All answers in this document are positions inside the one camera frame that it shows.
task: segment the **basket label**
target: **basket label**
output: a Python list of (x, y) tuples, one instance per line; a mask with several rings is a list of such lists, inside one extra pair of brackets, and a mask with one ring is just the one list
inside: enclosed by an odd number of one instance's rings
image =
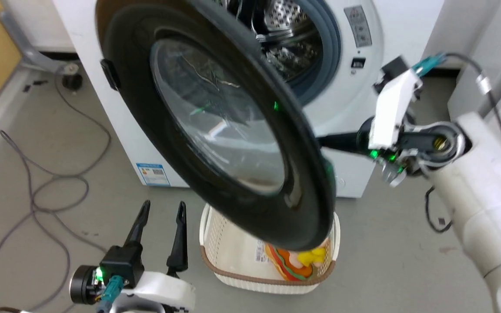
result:
[(262, 240), (256, 241), (256, 253), (254, 254), (254, 261), (258, 263), (272, 263), (270, 258), (266, 255), (266, 245)]

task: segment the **stainless steel drum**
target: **stainless steel drum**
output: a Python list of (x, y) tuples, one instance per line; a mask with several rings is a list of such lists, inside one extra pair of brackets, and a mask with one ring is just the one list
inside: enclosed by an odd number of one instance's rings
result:
[[(252, 16), (248, 26), (262, 44), (266, 59), (286, 81), (306, 73), (322, 57), (318, 30), (294, 0), (214, 1), (237, 17), (241, 10), (253, 10), (246, 12)], [(250, 6), (243, 5), (249, 1)]]

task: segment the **cable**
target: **cable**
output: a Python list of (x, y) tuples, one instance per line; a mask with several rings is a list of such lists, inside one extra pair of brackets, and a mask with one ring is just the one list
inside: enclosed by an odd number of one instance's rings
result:
[(498, 126), (500, 127), (500, 131), (501, 131), (501, 116), (500, 116), (500, 113), (498, 111), (498, 102), (496, 101), (496, 97), (492, 93), (492, 89), (490, 88), (488, 78), (484, 74), (482, 66), (479, 63), (477, 63), (477, 61), (471, 59), (469, 56), (461, 54), (461, 53), (447, 52), (447, 53), (444, 53), (444, 56), (446, 58), (447, 57), (455, 57), (456, 59), (460, 59), (463, 62), (473, 66), (474, 69), (479, 74), (479, 78), (481, 79), (480, 81), (477, 81), (477, 83), (483, 83), (484, 80), (487, 80), (484, 83), (488, 83), (488, 90), (483, 91), (483, 93), (485, 93), (487, 95), (488, 101), (491, 105), (492, 110), (494, 111), (494, 114), (496, 115), (496, 119), (498, 121)]
[(429, 210), (429, 200), (430, 200), (430, 194), (431, 192), (434, 191), (434, 187), (430, 187), (430, 189), (426, 192), (425, 194), (425, 214), (426, 214), (426, 222), (428, 222), (430, 228), (432, 228), (432, 230), (434, 230), (435, 232), (437, 232), (438, 234), (441, 234), (441, 233), (445, 233), (447, 232), (452, 224), (453, 224), (453, 221), (451, 220), (446, 226), (444, 226), (444, 228), (442, 229), (438, 229), (436, 228), (436, 226), (434, 226), (432, 220), (430, 219), (430, 210)]
[[(20, 150), (19, 146), (13, 141), (13, 139), (5, 131), (0, 130), (1, 136), (10, 145), (10, 147), (13, 148), (13, 150), (18, 154), (18, 156), (20, 157), (20, 160), (22, 161), (22, 165), (24, 166), (24, 169), (26, 170), (26, 176), (27, 176), (27, 182), (28, 182), (28, 197), (30, 199), (30, 212), (28, 214), (26, 214), (24, 217), (22, 217), (4, 235), (3, 239), (0, 241), (0, 250), (4, 246), (4, 244), (6, 243), (6, 241), (10, 238), (10, 236), (18, 228), (20, 228), (20, 226), (22, 226), (22, 224), (24, 224), (24, 222), (26, 222), (26, 220), (28, 220), (29, 218), (32, 218), (34, 220), (34, 222), (36, 223), (36, 225), (38, 226), (38, 228), (40, 228), (40, 230), (42, 230), (42, 232), (44, 234), (46, 234), (46, 236), (48, 236), (48, 238), (50, 238), (51, 240), (53, 240), (63, 250), (63, 252), (65, 254), (65, 258), (66, 258), (66, 269), (65, 269), (65, 272), (64, 272), (64, 275), (63, 275), (63, 279), (61, 280), (61, 283), (59, 284), (59, 286), (57, 287), (57, 289), (55, 289), (53, 291), (53, 293), (51, 293), (48, 297), (46, 297), (45, 299), (43, 299), (42, 301), (40, 301), (40, 303), (34, 305), (34, 307), (32, 307), (31, 309), (28, 309), (28, 311), (36, 311), (37, 309), (39, 309), (39, 308), (47, 305), (48, 303), (50, 303), (50, 301), (54, 300), (57, 297), (57, 295), (59, 294), (59, 292), (63, 289), (63, 287), (67, 283), (67, 279), (68, 279), (69, 271), (70, 271), (70, 267), (71, 267), (71, 255), (70, 255), (70, 252), (68, 251), (67, 247), (54, 234), (52, 234), (49, 230), (47, 230), (42, 225), (42, 223), (40, 223), (40, 221), (38, 220), (37, 214), (44, 213), (44, 214), (50, 214), (50, 215), (52, 215), (55, 218), (55, 220), (57, 220), (57, 222), (59, 222), (59, 224), (61, 224), (61, 226), (65, 230), (67, 230), (67, 232), (69, 234), (71, 234), (74, 238), (76, 238), (77, 240), (79, 240), (79, 241), (81, 241), (81, 242), (83, 242), (85, 244), (88, 244), (89, 246), (95, 247), (96, 249), (102, 251), (103, 253), (105, 253), (107, 251), (107, 249), (104, 248), (103, 246), (100, 246), (99, 244), (94, 243), (94, 242), (92, 242), (90, 240), (87, 240), (86, 238), (83, 238), (82, 236), (79, 236), (78, 234), (76, 234), (58, 216), (59, 213), (64, 212), (66, 210), (71, 210), (72, 208), (75, 208), (76, 206), (78, 206), (78, 204), (80, 204), (81, 202), (83, 202), (86, 199), (86, 197), (89, 194), (90, 185), (89, 185), (88, 181), (83, 177), (83, 175), (86, 174), (86, 173), (88, 173), (95, 166), (97, 166), (97, 164), (99, 164), (99, 162), (103, 159), (103, 157), (105, 156), (105, 154), (107, 153), (107, 151), (109, 150), (110, 145), (111, 145), (111, 134), (106, 129), (106, 127), (104, 127), (102, 123), (100, 123), (99, 121), (97, 121), (94, 118), (90, 117), (86, 113), (84, 113), (84, 112), (80, 111), (79, 109), (76, 109), (75, 107), (73, 107), (69, 103), (69, 101), (66, 99), (66, 97), (63, 95), (63, 93), (61, 93), (61, 90), (59, 89), (58, 84), (57, 84), (58, 77), (59, 76), (56, 74), (55, 77), (54, 77), (54, 80), (53, 80), (53, 84), (55, 86), (55, 89), (56, 89), (57, 93), (59, 94), (59, 96), (63, 100), (63, 102), (70, 109), (72, 109), (73, 111), (75, 111), (79, 115), (82, 115), (83, 117), (85, 117), (89, 121), (92, 121), (92, 123), (96, 124), (106, 134), (106, 136), (107, 136), (107, 142), (106, 142), (106, 146), (103, 149), (103, 151), (84, 170), (82, 170), (81, 172), (76, 173), (76, 174), (59, 174), (59, 173), (56, 173), (56, 172), (52, 172), (52, 171), (50, 171), (48, 169), (45, 169), (44, 167), (40, 166), (38, 163), (34, 162), (32, 159), (28, 158)], [(32, 166), (35, 166), (36, 168), (42, 170), (43, 172), (46, 172), (47, 174), (50, 174), (52, 176), (52, 178), (50, 178), (50, 180), (48, 180), (47, 182), (45, 182), (42, 185), (40, 185), (38, 188), (34, 189), (34, 187), (32, 186), (32, 173), (30, 171), (29, 164), (32, 165)], [(47, 186), (51, 185), (52, 183), (58, 182), (60, 180), (80, 180), (81, 182), (83, 182), (85, 184), (85, 188), (86, 189), (85, 189), (84, 194), (82, 194), (82, 196), (80, 197), (79, 200), (76, 200), (75, 202), (73, 202), (72, 204), (68, 204), (67, 206), (62, 206), (62, 207), (58, 207), (58, 208), (45, 208), (45, 207), (39, 206), (36, 203), (36, 195), (41, 190), (43, 190), (44, 188), (46, 188)], [(67, 307), (67, 309), (65, 309), (64, 311), (62, 311), (62, 313), (67, 313), (68, 311), (70, 311), (72, 309), (72, 307), (74, 307), (74, 305), (71, 305), (71, 306)]]

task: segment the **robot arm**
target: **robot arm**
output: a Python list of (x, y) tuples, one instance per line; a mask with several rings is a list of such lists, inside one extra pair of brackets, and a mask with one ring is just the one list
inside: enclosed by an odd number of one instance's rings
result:
[[(374, 85), (376, 116), (354, 134), (319, 138), (323, 147), (368, 155), (392, 186), (405, 176), (424, 176), (447, 205), (465, 254), (485, 279), (494, 310), (501, 313), (501, 142), (481, 117), (468, 113), (457, 123), (414, 125), (407, 115), (418, 96), (419, 76), (445, 59), (437, 55), (412, 69), (397, 58), (382, 68)], [(481, 92), (488, 79), (477, 79)]]
[(485, 279), (494, 311), (501, 313), (501, 142), (481, 117), (459, 117), (472, 144), (454, 162), (428, 172), (453, 220), (465, 254)]
[(195, 289), (177, 275), (188, 268), (185, 204), (179, 204), (167, 274), (145, 271), (142, 264), (140, 240), (149, 212), (150, 201), (146, 201), (122, 247), (111, 247), (99, 266), (83, 265), (75, 271), (69, 286), (74, 303), (96, 304), (97, 313), (187, 313), (194, 309)]

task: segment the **sticker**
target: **sticker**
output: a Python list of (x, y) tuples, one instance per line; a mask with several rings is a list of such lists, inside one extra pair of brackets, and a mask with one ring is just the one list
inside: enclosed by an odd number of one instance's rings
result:
[(270, 258), (266, 255), (266, 245), (262, 240), (256, 241), (256, 253), (254, 254), (254, 260), (258, 263), (272, 263)]
[(161, 164), (137, 163), (137, 167), (147, 186), (171, 186)]

